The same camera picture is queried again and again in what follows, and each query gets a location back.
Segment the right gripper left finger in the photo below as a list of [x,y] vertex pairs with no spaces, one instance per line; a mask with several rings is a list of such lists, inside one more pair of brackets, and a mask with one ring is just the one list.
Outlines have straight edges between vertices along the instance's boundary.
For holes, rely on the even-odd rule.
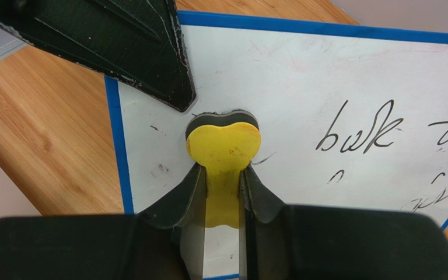
[[206,173],[194,164],[183,180],[138,215],[137,279],[202,279]]

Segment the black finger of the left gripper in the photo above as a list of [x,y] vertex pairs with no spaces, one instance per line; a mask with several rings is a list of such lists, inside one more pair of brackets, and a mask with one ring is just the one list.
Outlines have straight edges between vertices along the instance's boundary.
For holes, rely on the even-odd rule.
[[0,29],[177,111],[196,97],[174,1],[0,1]]

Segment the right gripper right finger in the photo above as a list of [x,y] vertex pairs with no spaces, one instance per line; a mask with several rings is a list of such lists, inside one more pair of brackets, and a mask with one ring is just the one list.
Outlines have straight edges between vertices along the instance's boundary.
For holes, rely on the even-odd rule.
[[284,279],[288,257],[282,230],[285,203],[258,178],[252,166],[239,181],[239,278]]

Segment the yellow bone-shaped eraser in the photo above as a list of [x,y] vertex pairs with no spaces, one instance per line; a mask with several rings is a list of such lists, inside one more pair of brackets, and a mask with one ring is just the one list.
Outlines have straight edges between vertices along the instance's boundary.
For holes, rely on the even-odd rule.
[[202,113],[185,131],[189,157],[206,172],[206,228],[239,227],[240,174],[261,146],[255,116],[244,110]]

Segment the blue framed whiteboard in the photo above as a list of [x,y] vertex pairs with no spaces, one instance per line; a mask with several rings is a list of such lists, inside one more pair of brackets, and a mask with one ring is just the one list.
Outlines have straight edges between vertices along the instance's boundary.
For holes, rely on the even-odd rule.
[[[202,113],[251,113],[249,166],[281,209],[284,279],[448,279],[448,33],[181,12],[197,96],[178,112],[105,80],[126,214],[194,165]],[[204,279],[239,277],[239,230],[205,229]]]

